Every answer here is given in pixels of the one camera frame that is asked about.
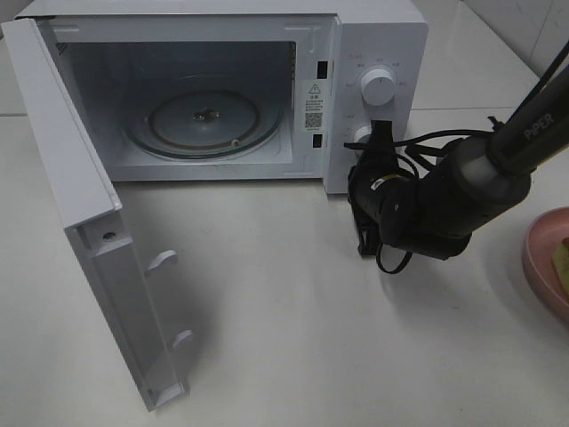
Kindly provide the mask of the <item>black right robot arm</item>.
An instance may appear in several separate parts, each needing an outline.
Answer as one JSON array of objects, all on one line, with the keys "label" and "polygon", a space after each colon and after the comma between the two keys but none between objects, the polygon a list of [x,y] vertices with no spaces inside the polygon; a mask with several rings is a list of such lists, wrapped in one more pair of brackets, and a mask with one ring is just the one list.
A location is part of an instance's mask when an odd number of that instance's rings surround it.
[{"label": "black right robot arm", "polygon": [[434,154],[440,162],[420,177],[396,151],[389,121],[374,120],[349,172],[348,199],[358,252],[379,258],[384,246],[446,260],[472,233],[522,202],[531,174],[568,145],[568,72],[561,71],[493,132],[452,131]]}]

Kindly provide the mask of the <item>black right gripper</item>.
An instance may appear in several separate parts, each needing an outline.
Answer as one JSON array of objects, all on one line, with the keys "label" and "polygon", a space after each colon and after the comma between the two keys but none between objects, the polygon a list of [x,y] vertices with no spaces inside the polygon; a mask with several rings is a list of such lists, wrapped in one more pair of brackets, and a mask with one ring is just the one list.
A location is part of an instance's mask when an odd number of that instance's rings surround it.
[{"label": "black right gripper", "polygon": [[406,253],[432,258],[447,258],[449,242],[416,228],[419,174],[394,147],[392,123],[373,120],[366,141],[348,143],[360,153],[348,176],[350,203],[358,237],[357,251],[362,256],[378,253],[391,246]]}]

